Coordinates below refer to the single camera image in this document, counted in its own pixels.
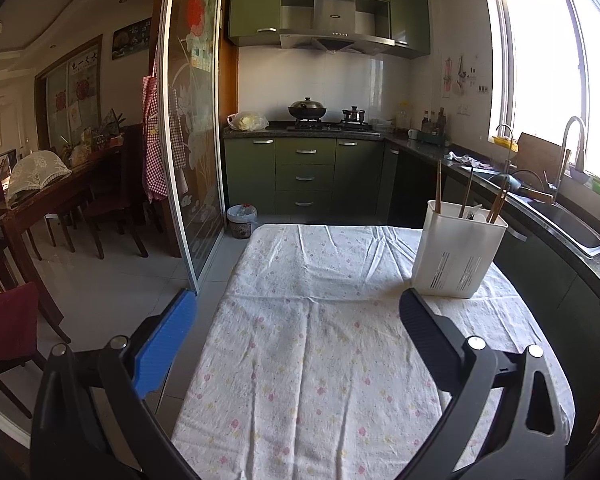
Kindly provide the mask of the white plastic utensil holder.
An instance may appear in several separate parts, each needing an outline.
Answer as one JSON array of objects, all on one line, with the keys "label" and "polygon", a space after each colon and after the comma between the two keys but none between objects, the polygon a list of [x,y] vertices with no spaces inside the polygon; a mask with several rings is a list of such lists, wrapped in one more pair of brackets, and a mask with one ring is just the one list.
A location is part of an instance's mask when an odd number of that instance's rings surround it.
[{"label": "white plastic utensil holder", "polygon": [[480,287],[508,224],[486,208],[430,200],[412,267],[422,296],[469,299]]}]

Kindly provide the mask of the red dining chair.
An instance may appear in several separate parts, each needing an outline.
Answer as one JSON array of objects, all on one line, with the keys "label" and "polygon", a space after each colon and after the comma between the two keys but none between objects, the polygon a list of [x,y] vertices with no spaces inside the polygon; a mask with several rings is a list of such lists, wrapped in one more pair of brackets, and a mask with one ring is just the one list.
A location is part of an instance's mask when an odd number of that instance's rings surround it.
[{"label": "red dining chair", "polygon": [[[32,361],[44,370],[46,359],[38,351],[38,289],[27,283],[0,292],[0,376]],[[0,390],[28,419],[31,411],[0,378]]]}]

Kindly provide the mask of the floral white tablecloth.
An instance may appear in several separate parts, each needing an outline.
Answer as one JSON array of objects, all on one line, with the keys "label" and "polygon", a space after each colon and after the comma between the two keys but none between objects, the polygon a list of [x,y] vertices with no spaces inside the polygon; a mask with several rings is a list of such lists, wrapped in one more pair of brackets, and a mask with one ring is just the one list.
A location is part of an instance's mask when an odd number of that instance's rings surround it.
[{"label": "floral white tablecloth", "polygon": [[266,224],[237,261],[172,441],[205,479],[392,479],[449,404],[399,318],[420,234]]}]

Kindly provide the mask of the chopstick in holder left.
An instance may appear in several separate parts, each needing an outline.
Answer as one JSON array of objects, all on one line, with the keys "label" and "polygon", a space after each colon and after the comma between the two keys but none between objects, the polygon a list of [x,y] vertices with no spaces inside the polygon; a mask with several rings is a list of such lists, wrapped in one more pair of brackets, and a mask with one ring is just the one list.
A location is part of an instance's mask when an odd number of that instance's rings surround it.
[{"label": "chopstick in holder left", "polygon": [[437,180],[436,180],[436,201],[434,202],[434,212],[440,214],[442,199],[442,163],[437,161]]}]

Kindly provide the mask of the chopstick in holder middle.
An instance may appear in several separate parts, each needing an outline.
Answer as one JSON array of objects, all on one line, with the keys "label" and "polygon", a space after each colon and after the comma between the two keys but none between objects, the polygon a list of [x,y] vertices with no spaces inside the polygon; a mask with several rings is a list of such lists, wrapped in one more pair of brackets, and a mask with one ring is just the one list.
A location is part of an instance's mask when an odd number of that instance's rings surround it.
[{"label": "chopstick in holder middle", "polygon": [[474,177],[474,167],[470,167],[469,177],[466,183],[465,193],[462,201],[462,206],[460,206],[460,213],[458,214],[458,218],[464,218],[465,210],[468,203],[469,194],[471,191],[472,178]]}]

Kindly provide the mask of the small trash bin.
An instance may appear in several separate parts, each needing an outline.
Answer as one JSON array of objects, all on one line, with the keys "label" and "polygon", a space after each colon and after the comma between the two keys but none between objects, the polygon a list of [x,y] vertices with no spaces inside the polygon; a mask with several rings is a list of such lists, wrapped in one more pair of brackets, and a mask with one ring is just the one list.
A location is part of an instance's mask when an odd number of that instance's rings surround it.
[{"label": "small trash bin", "polygon": [[257,218],[257,208],[251,204],[230,206],[226,211],[228,232],[238,240],[246,240],[251,236]]}]

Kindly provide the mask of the wooden dining table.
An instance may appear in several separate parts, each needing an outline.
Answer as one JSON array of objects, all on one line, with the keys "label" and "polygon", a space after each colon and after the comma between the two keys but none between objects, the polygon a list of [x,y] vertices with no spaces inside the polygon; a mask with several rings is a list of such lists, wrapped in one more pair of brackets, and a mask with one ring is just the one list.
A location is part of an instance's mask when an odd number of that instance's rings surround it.
[{"label": "wooden dining table", "polygon": [[122,144],[91,154],[88,161],[74,168],[71,174],[55,180],[42,190],[30,193],[17,203],[0,201],[0,263],[15,263],[22,280],[35,284],[40,295],[38,310],[47,324],[65,342],[69,336],[60,323],[64,315],[45,286],[31,259],[22,234],[62,206],[81,206],[83,219],[94,237],[97,255],[104,256],[97,233],[96,219],[115,214],[122,230],[132,234],[142,257],[148,252],[137,232],[137,217],[142,211],[143,133],[140,126],[125,129]]}]

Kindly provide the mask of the wooden cutting board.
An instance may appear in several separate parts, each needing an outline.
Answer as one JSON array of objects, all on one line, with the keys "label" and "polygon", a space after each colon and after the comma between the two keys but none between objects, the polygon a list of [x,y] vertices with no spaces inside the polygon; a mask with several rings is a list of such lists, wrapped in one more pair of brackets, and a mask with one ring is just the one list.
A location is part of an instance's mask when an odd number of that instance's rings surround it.
[{"label": "wooden cutting board", "polygon": [[539,177],[547,176],[552,183],[556,181],[559,171],[565,171],[571,155],[569,148],[563,152],[560,145],[525,132],[521,133],[517,144],[514,166],[520,170],[533,171]]}]

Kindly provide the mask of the tall steel faucet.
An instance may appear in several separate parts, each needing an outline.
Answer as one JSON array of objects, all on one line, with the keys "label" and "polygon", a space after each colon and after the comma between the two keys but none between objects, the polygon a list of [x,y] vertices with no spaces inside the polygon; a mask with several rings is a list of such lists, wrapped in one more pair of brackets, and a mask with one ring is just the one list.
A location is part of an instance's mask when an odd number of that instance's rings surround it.
[{"label": "tall steel faucet", "polygon": [[[578,142],[573,155],[570,153],[569,137],[570,131],[573,125],[579,127]],[[553,202],[557,202],[557,196],[562,185],[562,178],[568,169],[570,162],[574,163],[577,170],[581,174],[584,173],[584,160],[586,154],[586,148],[588,147],[588,127],[585,125],[585,121],[579,116],[572,116],[567,120],[564,134],[562,135],[562,147],[560,148],[560,155],[558,160],[558,171],[554,182],[554,193]]]}]

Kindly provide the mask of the bottles condiment group tray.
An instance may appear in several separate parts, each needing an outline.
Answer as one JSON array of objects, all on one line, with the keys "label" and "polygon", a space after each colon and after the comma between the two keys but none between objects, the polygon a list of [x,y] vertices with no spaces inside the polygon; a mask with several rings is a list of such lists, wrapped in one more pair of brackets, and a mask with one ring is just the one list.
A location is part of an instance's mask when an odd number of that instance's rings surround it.
[{"label": "bottles condiment group tray", "polygon": [[441,107],[436,113],[433,110],[425,112],[420,128],[416,133],[416,140],[435,146],[445,146],[446,143],[446,116]]}]

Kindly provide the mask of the green lower cabinets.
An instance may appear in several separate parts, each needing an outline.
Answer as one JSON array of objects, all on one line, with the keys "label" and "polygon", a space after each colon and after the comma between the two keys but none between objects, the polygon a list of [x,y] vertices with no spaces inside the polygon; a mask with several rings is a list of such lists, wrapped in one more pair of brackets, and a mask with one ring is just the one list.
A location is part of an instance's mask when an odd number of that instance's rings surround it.
[{"label": "green lower cabinets", "polygon": [[308,223],[385,223],[398,159],[387,142],[365,138],[228,138],[228,201]]}]

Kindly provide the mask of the white plastic bag on counter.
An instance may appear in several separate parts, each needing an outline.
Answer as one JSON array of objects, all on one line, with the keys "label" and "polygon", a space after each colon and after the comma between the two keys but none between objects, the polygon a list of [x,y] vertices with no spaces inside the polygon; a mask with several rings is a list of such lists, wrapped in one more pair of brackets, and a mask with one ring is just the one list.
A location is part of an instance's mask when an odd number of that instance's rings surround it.
[{"label": "white plastic bag on counter", "polygon": [[227,125],[234,131],[257,131],[268,128],[268,118],[253,112],[238,112],[227,116]]}]

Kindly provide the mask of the gas stove top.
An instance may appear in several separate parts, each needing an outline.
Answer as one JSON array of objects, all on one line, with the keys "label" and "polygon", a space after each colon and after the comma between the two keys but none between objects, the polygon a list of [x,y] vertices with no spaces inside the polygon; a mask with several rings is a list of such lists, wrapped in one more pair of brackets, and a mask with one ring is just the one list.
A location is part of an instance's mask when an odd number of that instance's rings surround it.
[{"label": "gas stove top", "polygon": [[297,119],[287,130],[377,134],[366,122],[323,122],[321,119]]}]

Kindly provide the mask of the black wok on stove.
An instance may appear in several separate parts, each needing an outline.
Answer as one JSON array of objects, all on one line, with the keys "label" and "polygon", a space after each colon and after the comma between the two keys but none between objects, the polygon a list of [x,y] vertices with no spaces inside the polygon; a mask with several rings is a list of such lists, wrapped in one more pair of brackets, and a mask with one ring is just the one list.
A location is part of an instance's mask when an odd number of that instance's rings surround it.
[{"label": "black wok on stove", "polygon": [[313,101],[311,98],[304,98],[303,100],[293,102],[288,107],[288,113],[298,122],[318,122],[325,116],[327,110],[326,107],[320,102]]}]

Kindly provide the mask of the steel range hood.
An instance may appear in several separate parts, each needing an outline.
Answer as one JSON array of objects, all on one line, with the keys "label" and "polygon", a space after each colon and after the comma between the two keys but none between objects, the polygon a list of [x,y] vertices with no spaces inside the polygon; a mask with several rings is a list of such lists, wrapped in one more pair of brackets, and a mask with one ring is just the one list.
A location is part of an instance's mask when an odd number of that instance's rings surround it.
[{"label": "steel range hood", "polygon": [[378,55],[393,48],[389,5],[379,0],[283,0],[280,46]]}]

